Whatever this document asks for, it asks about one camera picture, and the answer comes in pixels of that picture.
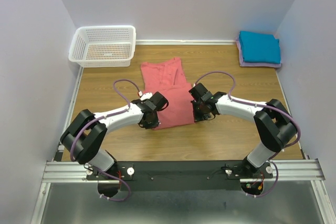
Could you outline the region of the pink t shirt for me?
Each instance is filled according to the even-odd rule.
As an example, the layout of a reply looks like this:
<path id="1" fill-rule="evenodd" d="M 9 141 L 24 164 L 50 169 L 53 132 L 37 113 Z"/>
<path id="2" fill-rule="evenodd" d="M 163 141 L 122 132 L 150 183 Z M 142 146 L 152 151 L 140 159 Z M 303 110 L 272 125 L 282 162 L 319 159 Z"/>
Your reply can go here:
<path id="1" fill-rule="evenodd" d="M 169 102 L 166 109 L 158 112 L 160 124 L 157 130 L 194 123 L 193 98 L 189 93 L 192 85 L 186 79 L 179 57 L 162 63 L 144 62 L 141 73 L 144 91 L 159 92 Z"/>

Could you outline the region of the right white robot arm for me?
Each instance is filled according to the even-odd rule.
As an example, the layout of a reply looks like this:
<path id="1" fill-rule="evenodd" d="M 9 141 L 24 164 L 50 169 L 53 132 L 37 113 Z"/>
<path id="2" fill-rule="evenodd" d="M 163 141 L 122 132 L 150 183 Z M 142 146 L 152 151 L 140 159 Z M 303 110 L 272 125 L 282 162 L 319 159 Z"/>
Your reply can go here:
<path id="1" fill-rule="evenodd" d="M 253 102 L 238 99 L 229 93 L 212 94 L 198 83 L 189 90 L 192 96 L 194 120 L 205 121 L 210 115 L 230 115 L 255 123 L 260 143 L 231 170 L 249 178 L 259 174 L 266 161 L 275 157 L 300 133 L 283 104 L 276 99 Z"/>

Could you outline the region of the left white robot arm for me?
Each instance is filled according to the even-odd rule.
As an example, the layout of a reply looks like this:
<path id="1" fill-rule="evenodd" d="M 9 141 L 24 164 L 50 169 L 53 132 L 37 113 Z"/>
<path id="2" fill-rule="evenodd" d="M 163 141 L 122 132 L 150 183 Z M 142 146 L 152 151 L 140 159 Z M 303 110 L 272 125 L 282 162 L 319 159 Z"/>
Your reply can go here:
<path id="1" fill-rule="evenodd" d="M 169 106 L 159 92 L 146 93 L 128 105 L 107 112 L 82 110 L 63 132 L 60 142 L 69 151 L 71 160 L 90 164 L 104 179 L 112 179 L 117 172 L 116 159 L 101 148 L 111 132 L 137 124 L 143 129 L 159 126 L 158 113 Z"/>

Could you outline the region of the folded lavender t shirt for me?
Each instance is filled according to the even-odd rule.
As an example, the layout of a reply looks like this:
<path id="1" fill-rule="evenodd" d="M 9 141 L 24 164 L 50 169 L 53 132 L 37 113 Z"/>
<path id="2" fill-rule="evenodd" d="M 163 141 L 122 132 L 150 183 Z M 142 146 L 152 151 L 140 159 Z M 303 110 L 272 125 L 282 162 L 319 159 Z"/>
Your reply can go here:
<path id="1" fill-rule="evenodd" d="M 239 64 L 241 67 L 267 67 L 267 68 L 275 68 L 278 69 L 282 66 L 282 63 L 275 64 L 275 63 L 264 63 L 264 62 L 245 62 L 243 58 L 243 52 L 241 49 L 241 45 L 239 39 L 236 39 L 236 45 L 238 48 L 239 53 Z"/>

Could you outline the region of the white plastic basket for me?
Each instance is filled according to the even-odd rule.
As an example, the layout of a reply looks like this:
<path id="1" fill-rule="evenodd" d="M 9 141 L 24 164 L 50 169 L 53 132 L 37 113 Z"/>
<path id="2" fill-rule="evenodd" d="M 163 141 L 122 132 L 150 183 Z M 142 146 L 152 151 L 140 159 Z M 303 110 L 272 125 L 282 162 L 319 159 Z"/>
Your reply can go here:
<path id="1" fill-rule="evenodd" d="M 83 26 L 73 36 L 68 60 L 83 68 L 128 67 L 135 43 L 131 25 Z"/>

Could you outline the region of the folded teal t shirt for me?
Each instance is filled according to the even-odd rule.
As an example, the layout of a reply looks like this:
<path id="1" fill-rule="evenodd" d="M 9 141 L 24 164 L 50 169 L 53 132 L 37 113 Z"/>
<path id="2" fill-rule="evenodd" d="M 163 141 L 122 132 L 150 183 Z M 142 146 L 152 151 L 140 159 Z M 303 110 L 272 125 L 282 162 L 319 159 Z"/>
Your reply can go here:
<path id="1" fill-rule="evenodd" d="M 279 39 L 276 39 L 274 35 L 240 31 L 238 40 L 245 62 L 281 63 Z"/>

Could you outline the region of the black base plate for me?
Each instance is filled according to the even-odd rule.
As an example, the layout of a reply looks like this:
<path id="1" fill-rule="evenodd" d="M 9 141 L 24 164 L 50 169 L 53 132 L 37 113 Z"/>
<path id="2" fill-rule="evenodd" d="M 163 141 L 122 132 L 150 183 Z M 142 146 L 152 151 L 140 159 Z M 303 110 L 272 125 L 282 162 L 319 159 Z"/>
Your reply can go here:
<path id="1" fill-rule="evenodd" d="M 245 190 L 259 195 L 260 184 L 273 172 L 269 162 L 250 171 L 241 161 L 129 161 L 117 162 L 104 174 L 91 167 L 86 179 L 98 182 L 98 192 L 107 196 L 128 190 Z"/>

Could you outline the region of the aluminium rail frame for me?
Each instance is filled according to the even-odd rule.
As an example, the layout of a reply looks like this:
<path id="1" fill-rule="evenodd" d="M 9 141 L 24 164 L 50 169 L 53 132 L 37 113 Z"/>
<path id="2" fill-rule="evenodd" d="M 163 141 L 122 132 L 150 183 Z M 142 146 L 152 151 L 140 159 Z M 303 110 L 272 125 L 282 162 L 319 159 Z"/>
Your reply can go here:
<path id="1" fill-rule="evenodd" d="M 242 161 L 260 142 L 254 122 L 221 115 L 212 121 L 168 130 L 136 125 L 106 136 L 117 162 Z M 324 180 L 313 159 L 274 158 L 278 179 L 264 181 L 264 194 L 242 190 L 120 191 L 112 200 L 98 195 L 76 162 L 48 162 L 43 182 L 48 203 L 33 223 L 325 223 L 316 197 Z"/>

